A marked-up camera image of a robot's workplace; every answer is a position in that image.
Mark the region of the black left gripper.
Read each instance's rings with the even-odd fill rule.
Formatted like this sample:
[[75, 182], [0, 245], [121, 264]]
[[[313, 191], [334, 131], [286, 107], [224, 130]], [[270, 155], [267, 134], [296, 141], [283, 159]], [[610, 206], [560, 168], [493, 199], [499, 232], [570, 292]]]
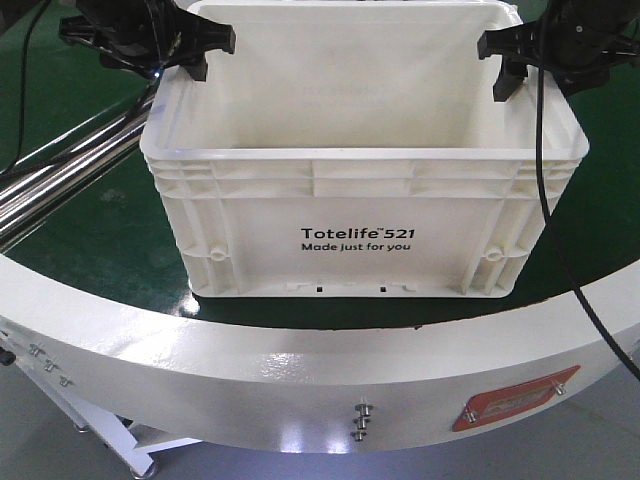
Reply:
[[177, 65], [192, 80], [205, 82], [205, 52], [235, 52], [231, 25], [177, 9], [173, 1], [77, 1], [75, 7], [79, 14], [60, 21], [59, 37], [97, 51], [106, 68], [151, 78], [169, 62], [177, 37]]

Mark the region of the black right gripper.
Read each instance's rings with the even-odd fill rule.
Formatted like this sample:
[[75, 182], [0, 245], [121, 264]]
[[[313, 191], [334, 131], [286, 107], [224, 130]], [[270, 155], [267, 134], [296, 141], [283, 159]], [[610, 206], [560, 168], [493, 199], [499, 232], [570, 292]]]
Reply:
[[537, 22], [485, 30], [480, 60], [502, 55], [493, 100], [506, 102], [538, 61], [565, 95], [606, 84], [613, 67], [639, 64], [639, 41], [625, 34], [639, 18], [637, 1], [552, 1]]

